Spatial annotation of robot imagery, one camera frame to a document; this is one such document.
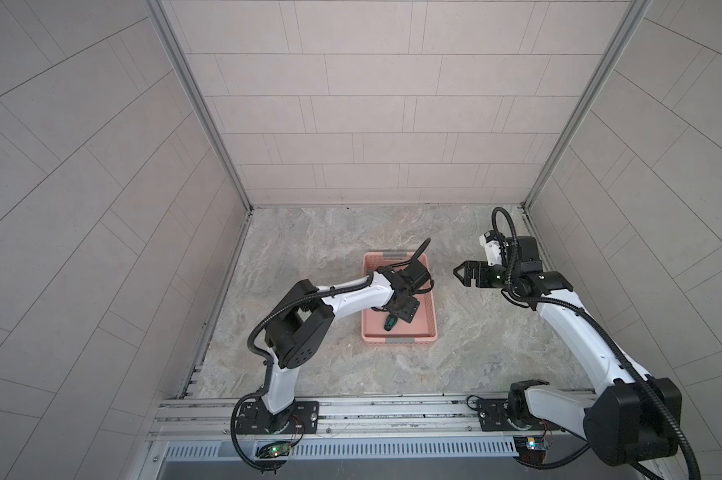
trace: aluminum frame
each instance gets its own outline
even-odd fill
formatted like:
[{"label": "aluminum frame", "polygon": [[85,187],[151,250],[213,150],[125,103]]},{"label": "aluminum frame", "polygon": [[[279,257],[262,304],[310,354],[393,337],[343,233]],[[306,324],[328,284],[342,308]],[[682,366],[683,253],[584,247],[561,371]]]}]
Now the aluminum frame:
[{"label": "aluminum frame", "polygon": [[[592,390],[569,392],[592,398]],[[469,393],[385,396],[317,396],[299,400],[319,403],[317,433],[305,435],[310,445],[325,445],[326,440],[347,444],[347,440],[366,443],[411,442],[436,438],[442,442],[510,442],[514,436],[540,436],[539,430],[482,432],[478,413],[468,408]],[[507,392],[476,394],[484,398],[507,398]],[[231,414],[236,398],[164,400],[158,406],[148,428],[143,463],[130,478],[154,479],[169,448],[189,442],[227,442],[230,440]],[[254,449],[263,442],[289,439],[290,435],[260,435],[241,438],[242,446]],[[516,456],[515,451],[487,452],[481,456]],[[396,458],[396,454],[387,458]]]}]

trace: marble floor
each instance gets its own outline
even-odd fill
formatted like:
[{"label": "marble floor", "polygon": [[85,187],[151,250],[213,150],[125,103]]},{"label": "marble floor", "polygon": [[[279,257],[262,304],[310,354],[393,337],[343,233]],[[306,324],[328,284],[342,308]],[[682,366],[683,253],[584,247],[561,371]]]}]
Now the marble floor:
[{"label": "marble floor", "polygon": [[[517,206],[519,235],[527,234]],[[421,205],[266,208],[254,211],[230,290],[201,369],[197,398],[238,397],[263,382],[249,332],[301,279],[331,285],[361,277],[367,251],[426,250],[439,338],[430,344],[369,346],[361,314],[335,320],[318,353],[301,367],[299,396],[492,392],[544,379],[591,388],[558,334],[497,290],[465,288],[452,276],[463,260],[484,260],[479,235],[493,206]]]}]

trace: black cable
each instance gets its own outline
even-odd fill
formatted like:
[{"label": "black cable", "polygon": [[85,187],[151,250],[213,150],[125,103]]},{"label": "black cable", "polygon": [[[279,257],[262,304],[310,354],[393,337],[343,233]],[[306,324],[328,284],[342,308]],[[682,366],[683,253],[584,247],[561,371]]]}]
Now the black cable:
[{"label": "black cable", "polygon": [[256,392],[249,393],[245,396],[242,396],[238,399],[238,402],[236,402],[236,406],[233,408],[233,411],[231,413],[231,442],[233,443],[233,448],[235,448],[236,453],[238,456],[241,457],[244,463],[251,466],[252,468],[256,468],[257,470],[260,470],[260,472],[275,472],[279,468],[283,466],[286,461],[281,462],[257,462],[252,459],[250,459],[241,448],[241,445],[238,443],[238,438],[236,436],[236,418],[238,417],[238,412],[241,409],[241,406],[244,402],[247,400],[255,400],[257,401],[261,397],[263,397],[270,387],[270,375],[273,371],[273,357],[270,355],[270,353],[267,350],[260,349],[260,347],[254,345],[254,340],[257,338],[257,336],[262,332],[267,324],[273,320],[274,318],[278,317],[281,313],[287,312],[289,310],[292,310],[295,306],[303,305],[304,303],[308,303],[312,300],[319,299],[319,298],[326,298],[328,296],[335,296],[335,295],[342,295],[344,293],[350,293],[355,292],[357,290],[361,290],[366,288],[367,286],[372,284],[372,281],[374,280],[374,272],[370,271],[369,274],[366,277],[366,280],[362,283],[359,283],[358,285],[351,285],[351,286],[345,286],[343,288],[336,288],[331,290],[322,290],[320,292],[316,293],[308,293],[307,295],[303,295],[300,298],[297,298],[295,300],[292,300],[291,302],[285,303],[280,308],[277,308],[274,312],[270,313],[270,315],[266,316],[263,320],[261,320],[252,330],[252,332],[249,334],[249,337],[247,338],[247,348],[254,353],[257,353],[259,356],[262,356],[265,358],[265,383],[263,386],[257,390]]},{"label": "black cable", "polygon": [[649,478],[649,480],[664,480],[660,475],[657,475],[656,473],[652,472],[649,468],[642,466],[638,462],[631,463],[630,466],[635,468],[638,471],[638,473],[640,473],[641,475],[644,475],[644,477]]},{"label": "black cable", "polygon": [[638,373],[630,360],[627,359],[625,354],[622,352],[622,349],[615,343],[614,340],[612,340],[611,336],[606,333],[604,328],[599,325],[599,323],[592,316],[590,316],[589,313],[586,312],[585,308],[572,305],[569,302],[564,302],[563,300],[558,300],[555,298],[548,298],[543,296],[524,298],[516,295],[516,293],[513,291],[512,275],[515,268],[515,262],[519,257],[519,238],[516,234],[515,225],[513,224],[513,220],[511,219],[510,214],[506,209],[502,208],[501,206],[497,206],[491,211],[491,226],[494,231],[497,231],[497,213],[501,213],[508,221],[511,237],[513,239],[514,248],[512,253],[510,254],[508,269],[505,272],[505,287],[508,289],[508,294],[510,295],[510,297],[517,302],[550,303],[551,305],[562,306],[577,313],[578,316],[582,317],[588,324],[590,324],[590,326],[592,326],[593,329],[598,333],[598,335],[604,340],[606,345],[609,346],[609,349],[614,353],[615,358],[620,362],[622,368],[625,369],[628,374],[630,374],[630,376],[634,379],[635,383],[638,385],[641,391],[646,395],[647,398],[649,398],[649,400],[654,404],[655,408],[659,410],[663,419],[668,423],[668,425],[670,425],[670,428],[673,430],[673,435],[678,441],[678,446],[683,452],[683,457],[686,460],[686,467],[689,470],[689,480],[700,480],[700,466],[697,465],[694,451],[692,451],[689,440],[683,434],[683,430],[681,430],[678,421],[675,419],[675,417],[673,417],[673,414],[670,413],[670,410],[667,409],[667,406],[665,406],[662,400],[660,400],[660,397],[657,396],[657,394],[654,392],[654,389],[652,389],[649,383],[646,382],[646,379],[644,379],[644,377],[642,377],[640,373]]},{"label": "black cable", "polygon": [[519,306],[520,308],[529,308],[529,305],[524,305],[523,303],[516,302],[515,300],[511,299],[507,293],[505,293],[505,289],[500,290],[500,294],[507,300],[508,302],[512,303],[513,305]]},{"label": "black cable", "polygon": [[590,444],[585,443],[582,447],[579,447],[577,450],[572,452],[569,456],[562,458],[561,460],[556,460],[555,462],[550,463],[543,463],[540,465],[529,463],[521,460],[519,457],[513,457],[513,459],[520,463],[522,466],[533,468],[535,470],[552,470],[553,468],[560,468],[565,465],[568,465],[572,463],[574,460],[577,460],[580,456],[582,456],[583,453],[590,450]]},{"label": "black cable", "polygon": [[415,250],[414,255],[409,257],[408,259],[404,260],[403,262],[398,262],[397,264],[387,265],[391,266],[393,268],[396,268],[398,266],[404,266],[412,263],[412,260],[417,260],[420,255],[425,252],[425,249],[428,248],[428,245],[430,245],[430,237],[426,238],[422,245],[417,247],[417,250]]},{"label": "black cable", "polygon": [[472,397],[478,398],[479,400],[483,400],[483,398],[481,398],[481,397],[478,396],[478,395],[468,395],[468,398],[465,399],[465,405],[467,405],[468,408],[470,408],[473,412],[477,412],[477,411],[479,410],[478,408],[475,408],[475,407],[471,407],[471,406],[470,406],[470,399],[471,399]]}]

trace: black mounting plate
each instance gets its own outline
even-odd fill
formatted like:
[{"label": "black mounting plate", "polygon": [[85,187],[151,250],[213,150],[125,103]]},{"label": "black mounting plate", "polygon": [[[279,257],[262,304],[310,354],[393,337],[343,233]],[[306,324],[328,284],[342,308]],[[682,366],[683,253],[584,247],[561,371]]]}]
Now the black mounting plate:
[{"label": "black mounting plate", "polygon": [[[482,432],[523,432],[514,428],[508,421],[508,400],[505,398],[476,398],[475,408],[479,409],[479,422]],[[530,430],[545,430],[545,424],[539,418]],[[560,430],[553,422],[548,422],[548,430]]]},{"label": "black mounting plate", "polygon": [[[292,415],[298,417],[305,433],[316,433],[318,420],[311,420],[310,416],[316,414],[318,419],[318,402],[298,402],[292,406]],[[280,432],[269,432],[268,425],[273,416],[262,402],[247,402],[241,407],[236,421],[236,435],[269,435],[270,433],[302,433],[297,430],[294,421],[289,421]]]}]

